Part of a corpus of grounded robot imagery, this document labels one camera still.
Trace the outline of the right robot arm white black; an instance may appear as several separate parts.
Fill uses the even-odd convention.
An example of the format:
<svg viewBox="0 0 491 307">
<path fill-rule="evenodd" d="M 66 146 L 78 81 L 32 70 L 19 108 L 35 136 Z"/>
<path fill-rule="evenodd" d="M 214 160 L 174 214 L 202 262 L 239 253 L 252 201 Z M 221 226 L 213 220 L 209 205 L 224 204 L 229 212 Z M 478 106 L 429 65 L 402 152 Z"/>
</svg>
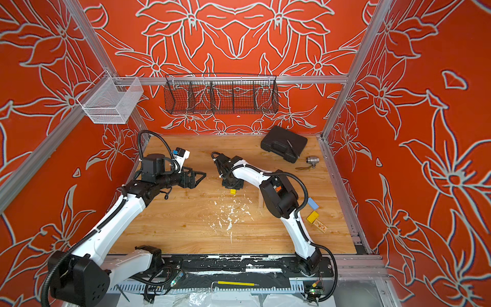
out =
<svg viewBox="0 0 491 307">
<path fill-rule="evenodd" d="M 322 262 L 322 251 L 327 248 L 313 241 L 300 211 L 308 204 L 306 185 L 294 174 L 282 170 L 262 170 L 235 156 L 212 152 L 222 184 L 229 189 L 240 189 L 247 182 L 261 192 L 268 211 L 280 219 L 294 244 L 300 272 L 306 276 L 317 273 Z"/>
</svg>

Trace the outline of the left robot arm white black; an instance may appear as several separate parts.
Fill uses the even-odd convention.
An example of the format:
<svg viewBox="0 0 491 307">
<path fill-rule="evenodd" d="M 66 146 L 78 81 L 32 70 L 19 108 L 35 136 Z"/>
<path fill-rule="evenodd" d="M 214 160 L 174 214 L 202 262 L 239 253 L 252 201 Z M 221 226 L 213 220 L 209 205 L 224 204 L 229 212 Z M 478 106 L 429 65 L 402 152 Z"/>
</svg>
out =
<svg viewBox="0 0 491 307">
<path fill-rule="evenodd" d="M 68 251 L 57 251 L 48 261 L 48 274 L 41 290 L 41 305 L 52 298 L 77 306 L 97 306 L 107 291 L 141 273 L 164 268 L 162 251 L 142 245 L 116 260 L 107 260 L 111 248 L 132 221 L 161 193 L 175 186 L 194 189 L 205 177 L 184 165 L 189 151 L 169 149 L 168 154 L 144 155 L 139 148 L 140 169 L 133 180 L 119 188 L 121 193 L 106 215 Z"/>
</svg>

